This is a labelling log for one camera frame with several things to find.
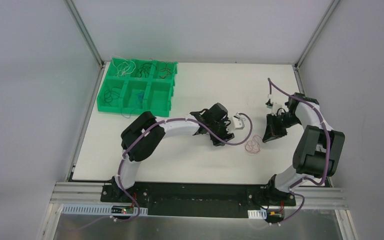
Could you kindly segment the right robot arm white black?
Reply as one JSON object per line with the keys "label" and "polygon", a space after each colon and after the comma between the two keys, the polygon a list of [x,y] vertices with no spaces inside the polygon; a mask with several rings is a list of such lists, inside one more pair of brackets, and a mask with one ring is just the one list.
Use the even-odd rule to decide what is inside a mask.
{"label": "right robot arm white black", "polygon": [[319,102],[302,93],[294,93],[285,103],[287,111],[280,112],[282,105],[268,102],[272,112],[266,116],[266,129],[262,142],[267,143],[287,135],[294,125],[303,127],[303,134],[292,156],[292,164],[285,171],[274,174],[262,188],[262,198],[270,205],[294,199],[292,191],[317,179],[324,183],[335,174],[345,134],[327,124],[320,112]]}

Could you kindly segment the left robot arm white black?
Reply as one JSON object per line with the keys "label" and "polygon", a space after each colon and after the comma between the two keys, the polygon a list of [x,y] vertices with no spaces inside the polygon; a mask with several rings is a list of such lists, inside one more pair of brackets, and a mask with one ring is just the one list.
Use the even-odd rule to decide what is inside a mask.
{"label": "left robot arm white black", "polygon": [[178,118],[161,118],[150,111],[143,112],[120,135],[123,153],[114,176],[114,197],[123,203],[132,198],[131,187],[141,162],[151,156],[163,139],[209,134],[214,146],[223,146],[235,137],[229,129],[231,124],[227,109],[220,103]]}

